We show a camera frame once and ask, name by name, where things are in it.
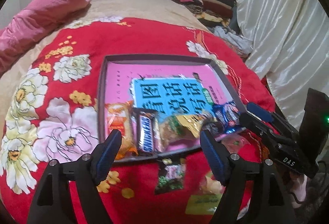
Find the nut bar clear wrapper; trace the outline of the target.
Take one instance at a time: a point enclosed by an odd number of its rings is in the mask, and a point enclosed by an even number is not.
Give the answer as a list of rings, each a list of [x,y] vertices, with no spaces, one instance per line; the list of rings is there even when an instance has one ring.
[[[159,129],[161,143],[164,148],[167,148],[171,143],[175,143],[182,139],[192,141],[195,139],[186,128],[179,125],[175,115],[167,117],[162,123],[160,123]]]

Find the pink and blue book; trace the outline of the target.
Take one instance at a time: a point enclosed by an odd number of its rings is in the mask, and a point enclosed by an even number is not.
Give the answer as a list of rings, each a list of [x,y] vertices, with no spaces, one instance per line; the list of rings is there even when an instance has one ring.
[[[122,134],[123,161],[152,160],[200,148],[209,128],[217,141],[242,131],[245,107],[210,59],[109,55],[98,86],[99,141]]]

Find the red floral blanket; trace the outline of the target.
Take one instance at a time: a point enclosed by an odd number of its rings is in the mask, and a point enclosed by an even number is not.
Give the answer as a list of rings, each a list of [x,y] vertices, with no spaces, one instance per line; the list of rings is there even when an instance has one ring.
[[[1,196],[27,223],[51,160],[69,164],[113,131],[115,164],[96,196],[114,223],[209,223],[221,190],[197,149],[223,110],[238,153],[260,162],[255,134],[237,125],[250,102],[274,111],[258,76],[219,37],[195,27],[114,17],[69,24],[1,78]]]

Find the blue Oreo packet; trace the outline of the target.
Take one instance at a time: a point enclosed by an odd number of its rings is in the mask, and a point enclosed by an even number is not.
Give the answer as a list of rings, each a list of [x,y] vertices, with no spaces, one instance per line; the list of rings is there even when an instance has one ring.
[[[215,118],[223,126],[224,133],[230,134],[241,130],[240,126],[240,111],[238,110],[235,102],[226,102],[223,105],[214,104],[212,112]]]

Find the gold cake snack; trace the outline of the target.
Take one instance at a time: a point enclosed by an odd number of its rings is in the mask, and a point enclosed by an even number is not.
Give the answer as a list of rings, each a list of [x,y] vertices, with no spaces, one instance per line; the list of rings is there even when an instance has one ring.
[[[200,137],[200,132],[204,125],[215,123],[215,117],[207,112],[199,114],[176,115],[176,119],[178,120],[179,125],[186,128],[194,138]]]

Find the green snack bag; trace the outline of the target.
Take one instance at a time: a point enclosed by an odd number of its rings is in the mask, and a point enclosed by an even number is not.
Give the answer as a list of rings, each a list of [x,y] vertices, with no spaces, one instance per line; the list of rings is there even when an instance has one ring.
[[[190,196],[185,214],[187,215],[213,215],[221,200],[221,194],[202,194]]]

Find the brown Snickers bar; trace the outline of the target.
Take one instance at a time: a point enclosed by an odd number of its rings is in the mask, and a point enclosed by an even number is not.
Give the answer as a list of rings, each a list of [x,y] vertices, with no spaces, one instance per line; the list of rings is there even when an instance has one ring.
[[[158,112],[152,109],[133,108],[137,124],[137,150],[142,156],[152,156],[163,152],[158,123]]]

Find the clear bag red candy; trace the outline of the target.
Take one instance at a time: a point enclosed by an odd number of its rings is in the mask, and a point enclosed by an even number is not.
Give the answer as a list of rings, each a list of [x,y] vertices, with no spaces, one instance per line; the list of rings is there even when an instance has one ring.
[[[238,134],[229,134],[221,140],[221,143],[230,153],[238,153],[244,146],[250,145],[249,141]]]

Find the grey blue cloth pile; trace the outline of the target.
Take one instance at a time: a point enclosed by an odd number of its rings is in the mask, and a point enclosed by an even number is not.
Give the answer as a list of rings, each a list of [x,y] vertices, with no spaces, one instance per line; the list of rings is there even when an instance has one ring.
[[[252,40],[237,34],[229,27],[221,27],[218,25],[213,28],[213,34],[223,39],[227,45],[241,57],[247,57],[253,51]]]

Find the round biscuit clear packet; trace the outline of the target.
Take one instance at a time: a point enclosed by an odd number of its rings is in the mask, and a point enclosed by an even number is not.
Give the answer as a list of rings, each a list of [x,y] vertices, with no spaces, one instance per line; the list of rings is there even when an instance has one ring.
[[[204,175],[200,182],[200,191],[202,194],[218,195],[223,194],[224,190],[225,187],[215,179],[212,171]]]

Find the black green pea packet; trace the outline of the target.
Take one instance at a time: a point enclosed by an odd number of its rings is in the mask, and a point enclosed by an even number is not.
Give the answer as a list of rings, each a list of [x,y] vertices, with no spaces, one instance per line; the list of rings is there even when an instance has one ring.
[[[186,174],[186,159],[162,158],[158,160],[158,182],[154,190],[155,194],[163,194],[176,190],[183,190]]]

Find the orange snack packet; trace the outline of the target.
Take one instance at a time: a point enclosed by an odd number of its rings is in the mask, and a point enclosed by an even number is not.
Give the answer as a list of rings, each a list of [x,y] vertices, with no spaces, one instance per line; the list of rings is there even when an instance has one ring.
[[[133,101],[122,103],[108,103],[105,105],[107,115],[107,129],[110,134],[112,130],[118,130],[122,135],[121,147],[115,160],[123,159],[127,154],[137,155],[137,148],[134,143],[134,132],[131,121]]]

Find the dark shallow tray box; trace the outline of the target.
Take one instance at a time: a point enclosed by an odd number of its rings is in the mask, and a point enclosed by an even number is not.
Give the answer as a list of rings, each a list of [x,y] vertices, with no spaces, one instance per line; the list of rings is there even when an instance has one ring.
[[[163,121],[171,115],[211,112],[214,104],[245,106],[216,61],[183,55],[107,55],[98,82],[98,138],[108,129],[108,103],[133,101],[133,107],[153,109]]]

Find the white satin curtain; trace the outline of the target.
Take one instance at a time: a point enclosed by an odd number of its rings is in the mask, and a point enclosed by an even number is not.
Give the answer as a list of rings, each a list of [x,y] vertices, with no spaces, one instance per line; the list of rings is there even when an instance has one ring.
[[[236,1],[239,27],[253,42],[247,67],[298,128],[308,90],[328,92],[328,16],[318,0]]]

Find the pink quilt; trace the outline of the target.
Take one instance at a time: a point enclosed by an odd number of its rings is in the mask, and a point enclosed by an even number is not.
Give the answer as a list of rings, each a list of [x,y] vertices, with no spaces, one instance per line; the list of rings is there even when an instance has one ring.
[[[91,0],[33,0],[1,29],[1,74]]]

